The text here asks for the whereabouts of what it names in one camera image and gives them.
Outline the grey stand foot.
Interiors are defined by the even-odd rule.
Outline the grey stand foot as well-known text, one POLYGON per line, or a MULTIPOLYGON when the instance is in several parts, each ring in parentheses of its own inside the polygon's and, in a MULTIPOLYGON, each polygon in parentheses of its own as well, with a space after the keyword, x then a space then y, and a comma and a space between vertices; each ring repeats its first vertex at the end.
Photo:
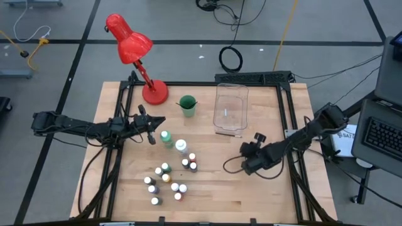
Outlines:
POLYGON ((33 72, 31 70, 6 70, 0 69, 0 78, 27 78, 31 79, 33 72))

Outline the large white paint bottle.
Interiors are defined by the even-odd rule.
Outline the large white paint bottle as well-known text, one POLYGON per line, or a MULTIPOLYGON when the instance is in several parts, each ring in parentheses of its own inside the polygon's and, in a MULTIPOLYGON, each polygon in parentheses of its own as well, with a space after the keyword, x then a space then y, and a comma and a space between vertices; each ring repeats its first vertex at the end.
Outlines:
POLYGON ((175 148, 183 156, 188 154, 188 145, 184 139, 178 139, 175 143, 175 148))

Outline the clear plastic bin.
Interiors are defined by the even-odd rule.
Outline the clear plastic bin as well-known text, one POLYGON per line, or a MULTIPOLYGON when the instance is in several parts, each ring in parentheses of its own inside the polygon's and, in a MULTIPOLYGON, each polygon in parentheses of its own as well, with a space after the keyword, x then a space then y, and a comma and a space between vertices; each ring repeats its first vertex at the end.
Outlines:
POLYGON ((245 85, 220 83, 216 88, 213 124, 215 132, 241 135, 247 128, 249 89, 245 85))

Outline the white printed box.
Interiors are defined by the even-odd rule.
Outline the white printed box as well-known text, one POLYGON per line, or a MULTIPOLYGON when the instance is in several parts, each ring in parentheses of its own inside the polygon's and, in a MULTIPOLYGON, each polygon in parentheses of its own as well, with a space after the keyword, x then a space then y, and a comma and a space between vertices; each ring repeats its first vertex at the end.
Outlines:
POLYGON ((355 124, 348 124, 344 130, 338 132, 337 134, 330 135, 332 147, 335 151, 339 151, 337 156, 353 158, 351 151, 356 129, 357 126, 355 124))

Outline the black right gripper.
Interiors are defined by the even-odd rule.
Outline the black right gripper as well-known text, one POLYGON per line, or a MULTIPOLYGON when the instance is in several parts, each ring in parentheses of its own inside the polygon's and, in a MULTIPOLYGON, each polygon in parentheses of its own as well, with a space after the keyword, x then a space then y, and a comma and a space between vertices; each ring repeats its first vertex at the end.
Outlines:
POLYGON ((283 141, 261 147, 266 136, 257 132, 254 138, 255 143, 242 143, 239 150, 241 156, 247 157, 247 160, 242 162, 242 169, 247 175, 257 173, 261 168, 268 170, 279 164, 283 157, 283 141))

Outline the black laptop stand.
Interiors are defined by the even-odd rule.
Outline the black laptop stand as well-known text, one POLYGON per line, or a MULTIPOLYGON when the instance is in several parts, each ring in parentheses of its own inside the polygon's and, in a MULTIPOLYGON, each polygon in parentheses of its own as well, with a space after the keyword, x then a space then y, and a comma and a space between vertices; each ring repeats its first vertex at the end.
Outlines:
POLYGON ((331 160, 334 162, 334 165, 338 167, 341 172, 345 173, 352 180, 355 180, 359 185, 359 190, 357 195, 350 197, 350 201, 352 203, 364 204, 366 200, 366 194, 368 191, 369 177, 372 170, 376 170, 377 168, 372 164, 364 162, 363 160, 353 158, 344 158, 337 156, 339 151, 335 151, 332 147, 332 143, 330 140, 330 135, 324 138, 324 141, 321 142, 321 147, 323 152, 331 157, 331 160))

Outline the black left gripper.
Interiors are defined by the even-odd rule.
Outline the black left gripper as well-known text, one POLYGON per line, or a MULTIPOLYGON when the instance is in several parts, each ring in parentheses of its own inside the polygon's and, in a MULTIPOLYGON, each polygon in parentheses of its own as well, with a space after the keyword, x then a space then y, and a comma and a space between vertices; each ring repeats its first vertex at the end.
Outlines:
POLYGON ((151 145, 156 144, 156 140, 153 133, 156 128, 160 126, 165 120, 164 116, 151 116, 146 113, 146 110, 142 104, 138 105, 139 114, 133 115, 133 121, 128 126, 128 132, 125 134, 125 138, 133 139, 133 136, 147 134, 148 142, 151 145))

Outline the green plastic cup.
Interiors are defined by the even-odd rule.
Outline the green plastic cup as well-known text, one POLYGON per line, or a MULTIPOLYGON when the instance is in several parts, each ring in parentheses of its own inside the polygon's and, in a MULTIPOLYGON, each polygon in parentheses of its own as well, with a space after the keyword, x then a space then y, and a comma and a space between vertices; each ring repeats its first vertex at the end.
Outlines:
MULTIPOLYGON (((196 102, 196 99, 195 99, 195 97, 194 96, 192 96, 192 95, 184 95, 181 99, 180 99, 180 101, 179 101, 179 103, 183 103, 183 102, 188 102, 188 103, 190 103, 190 104, 193 104, 193 103, 195 103, 196 102)), ((196 106, 195 107, 193 107, 192 109, 182 109, 182 112, 183 112, 183 114, 184 114, 184 116, 185 117, 193 117, 194 115, 195 115, 195 108, 196 108, 196 106)))

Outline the large green paint bottle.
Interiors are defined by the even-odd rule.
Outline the large green paint bottle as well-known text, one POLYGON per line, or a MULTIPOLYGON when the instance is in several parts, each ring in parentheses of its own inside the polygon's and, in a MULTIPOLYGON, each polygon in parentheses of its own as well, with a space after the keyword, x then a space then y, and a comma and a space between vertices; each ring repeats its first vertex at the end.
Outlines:
POLYGON ((172 148, 174 146, 174 142, 169 131, 161 131, 160 138, 166 148, 172 148))

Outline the red desk lamp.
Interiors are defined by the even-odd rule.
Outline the red desk lamp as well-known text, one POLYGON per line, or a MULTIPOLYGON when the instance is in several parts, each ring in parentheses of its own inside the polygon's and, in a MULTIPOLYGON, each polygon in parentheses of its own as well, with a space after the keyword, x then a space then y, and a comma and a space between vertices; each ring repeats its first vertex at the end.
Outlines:
POLYGON ((106 30, 117 41, 117 51, 123 64, 133 64, 145 81, 143 99, 151 105, 160 105, 168 98, 168 87, 162 80, 153 80, 143 67, 141 59, 153 47, 153 42, 142 33, 131 29, 120 14, 110 14, 106 19, 106 30))

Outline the grey open laptop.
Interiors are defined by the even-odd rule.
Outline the grey open laptop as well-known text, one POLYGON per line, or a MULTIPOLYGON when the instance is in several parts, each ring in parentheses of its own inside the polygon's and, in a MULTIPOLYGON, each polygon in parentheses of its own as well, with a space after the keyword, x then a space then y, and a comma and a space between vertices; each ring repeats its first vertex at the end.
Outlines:
POLYGON ((402 34, 386 38, 375 89, 362 99, 352 155, 402 178, 402 34))

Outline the black aluminium table frame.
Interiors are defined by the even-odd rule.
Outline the black aluminium table frame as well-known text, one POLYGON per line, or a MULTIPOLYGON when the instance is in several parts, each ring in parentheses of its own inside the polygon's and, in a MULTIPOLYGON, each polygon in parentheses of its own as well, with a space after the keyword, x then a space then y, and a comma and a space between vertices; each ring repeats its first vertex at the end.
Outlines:
POLYGON ((153 116, 165 116, 162 130, 174 138, 184 139, 199 165, 193 173, 181 166, 181 155, 167 149, 161 142, 155 145, 127 141, 114 195, 103 198, 100 214, 113 221, 134 222, 136 225, 216 226, 236 223, 297 223, 298 217, 308 218, 304 197, 296 200, 287 164, 268 171, 247 175, 239 171, 237 158, 243 142, 250 141, 256 132, 264 134, 267 142, 280 141, 288 127, 302 127, 304 117, 313 115, 307 86, 293 83, 288 90, 277 86, 249 86, 247 128, 242 138, 215 134, 213 125, 216 83, 169 82, 169 98, 162 105, 146 105, 153 116), (198 102, 193 117, 185 117, 179 101, 192 95, 198 102), (171 183, 155 174, 163 163, 171 166, 171 183), (145 177, 156 180, 159 194, 148 191, 145 177), (185 193, 173 191, 172 183, 184 184, 185 193), (174 194, 183 195, 181 201, 174 194), (159 197, 161 205, 152 205, 159 197), (109 200, 114 206, 107 211, 109 200))

